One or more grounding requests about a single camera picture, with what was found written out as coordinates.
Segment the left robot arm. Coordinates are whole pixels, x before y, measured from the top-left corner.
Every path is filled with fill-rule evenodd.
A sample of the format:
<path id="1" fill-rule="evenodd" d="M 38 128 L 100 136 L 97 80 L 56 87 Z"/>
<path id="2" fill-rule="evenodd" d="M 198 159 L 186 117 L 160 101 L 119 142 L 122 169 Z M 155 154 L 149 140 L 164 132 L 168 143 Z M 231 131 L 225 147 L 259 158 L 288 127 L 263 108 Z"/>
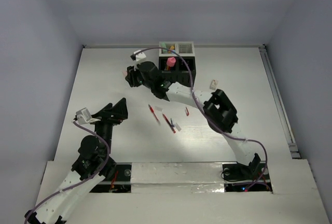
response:
<path id="1" fill-rule="evenodd" d="M 95 114 L 87 108 L 76 112 L 72 123 L 88 132 L 78 148 L 79 156 L 56 191 L 26 212 L 25 223 L 66 223 L 98 183 L 115 175 L 117 163 L 110 156 L 113 127 L 127 118 L 125 98 Z"/>

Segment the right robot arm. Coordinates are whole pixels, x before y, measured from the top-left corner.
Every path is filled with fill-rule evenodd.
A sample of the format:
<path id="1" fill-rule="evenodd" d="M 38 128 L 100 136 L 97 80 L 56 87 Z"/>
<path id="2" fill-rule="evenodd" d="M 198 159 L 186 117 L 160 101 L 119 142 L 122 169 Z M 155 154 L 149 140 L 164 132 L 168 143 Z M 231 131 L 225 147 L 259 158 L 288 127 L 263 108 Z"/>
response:
<path id="1" fill-rule="evenodd" d="M 261 159 L 241 133 L 237 110 L 224 91 L 195 91 L 178 82 L 170 82 L 151 61 L 127 67 L 125 79 L 131 87 L 147 87 L 158 99 L 182 103 L 200 110 L 207 118 L 210 128 L 222 134 L 231 147 L 239 164 L 240 175 L 251 178 L 257 173 Z"/>

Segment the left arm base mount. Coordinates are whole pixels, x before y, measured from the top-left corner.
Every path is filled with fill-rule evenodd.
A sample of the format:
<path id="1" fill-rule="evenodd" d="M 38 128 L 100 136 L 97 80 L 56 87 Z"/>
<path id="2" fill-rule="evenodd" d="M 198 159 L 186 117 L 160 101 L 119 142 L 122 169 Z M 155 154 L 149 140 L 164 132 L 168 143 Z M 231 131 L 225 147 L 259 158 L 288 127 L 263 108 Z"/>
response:
<path id="1" fill-rule="evenodd" d="M 114 175 L 100 182 L 90 193 L 130 193 L 131 174 L 131 163 L 117 164 Z"/>

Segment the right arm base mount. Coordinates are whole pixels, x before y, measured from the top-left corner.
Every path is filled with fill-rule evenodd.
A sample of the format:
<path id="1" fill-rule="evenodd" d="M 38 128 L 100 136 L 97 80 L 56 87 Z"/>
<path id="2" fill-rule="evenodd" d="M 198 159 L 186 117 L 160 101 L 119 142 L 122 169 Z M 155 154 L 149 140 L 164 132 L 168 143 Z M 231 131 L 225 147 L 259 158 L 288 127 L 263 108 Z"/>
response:
<path id="1" fill-rule="evenodd" d="M 272 192 L 268 168 L 258 154 L 249 165 L 223 164 L 220 177 L 224 180 L 225 192 Z"/>

